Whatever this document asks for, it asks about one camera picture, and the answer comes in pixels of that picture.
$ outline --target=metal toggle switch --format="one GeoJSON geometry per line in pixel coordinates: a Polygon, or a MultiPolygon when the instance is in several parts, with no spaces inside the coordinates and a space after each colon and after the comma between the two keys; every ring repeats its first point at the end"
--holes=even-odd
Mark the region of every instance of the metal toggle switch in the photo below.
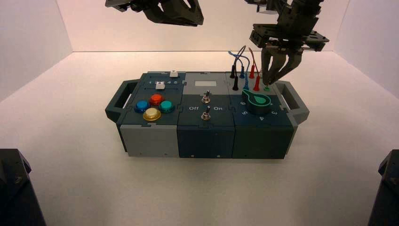
{"type": "Polygon", "coordinates": [[[202,120],[208,121],[208,120],[211,119],[211,115],[209,114],[209,111],[210,111],[210,110],[211,110],[211,107],[208,106],[208,107],[207,107],[207,110],[204,111],[204,113],[202,113],[202,115],[201,115],[202,120]]]}
{"type": "Polygon", "coordinates": [[[205,96],[202,98],[202,102],[205,104],[208,104],[211,102],[211,99],[209,98],[209,94],[211,93],[210,90],[207,91],[207,93],[205,94],[205,96]]]}

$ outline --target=gray carrying handle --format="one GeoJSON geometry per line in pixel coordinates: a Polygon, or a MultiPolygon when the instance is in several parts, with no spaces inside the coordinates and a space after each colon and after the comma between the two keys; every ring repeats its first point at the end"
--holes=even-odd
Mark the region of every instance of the gray carrying handle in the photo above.
{"type": "Polygon", "coordinates": [[[140,80],[128,80],[124,81],[119,89],[116,91],[115,95],[107,105],[105,113],[107,117],[113,122],[117,122],[123,111],[123,105],[127,101],[130,94],[133,93],[137,84],[140,80]]]}
{"type": "Polygon", "coordinates": [[[287,81],[277,81],[275,84],[286,100],[288,107],[291,109],[290,112],[292,113],[296,123],[299,125],[304,122],[309,116],[309,109],[299,97],[291,83],[287,81]]]}

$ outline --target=robotic arm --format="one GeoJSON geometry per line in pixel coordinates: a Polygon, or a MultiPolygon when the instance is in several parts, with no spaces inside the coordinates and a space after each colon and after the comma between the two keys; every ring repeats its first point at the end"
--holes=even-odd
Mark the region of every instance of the robotic arm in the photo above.
{"type": "MultiPolygon", "coordinates": [[[[248,4],[276,11],[277,24],[254,24],[251,41],[262,48],[263,84],[271,85],[302,60],[304,50],[321,51],[329,40],[313,31],[324,0],[245,0],[248,4]]],[[[155,23],[185,26],[202,25],[204,16],[198,0],[106,0],[105,6],[124,12],[143,11],[155,23]]]]}

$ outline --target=blue push button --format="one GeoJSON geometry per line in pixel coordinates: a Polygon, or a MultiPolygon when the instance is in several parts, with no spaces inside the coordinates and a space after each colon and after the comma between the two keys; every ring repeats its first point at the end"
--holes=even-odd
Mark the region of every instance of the blue push button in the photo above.
{"type": "Polygon", "coordinates": [[[150,104],[145,100],[140,100],[135,106],[135,112],[144,113],[148,108],[150,108],[150,104]]]}

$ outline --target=rotary knob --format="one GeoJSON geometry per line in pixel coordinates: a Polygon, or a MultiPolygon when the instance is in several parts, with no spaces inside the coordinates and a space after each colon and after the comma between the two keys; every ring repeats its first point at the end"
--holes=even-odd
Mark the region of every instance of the rotary knob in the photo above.
{"type": "Polygon", "coordinates": [[[270,112],[271,99],[262,94],[253,93],[244,89],[242,99],[249,112],[255,115],[265,115],[270,112]]]}

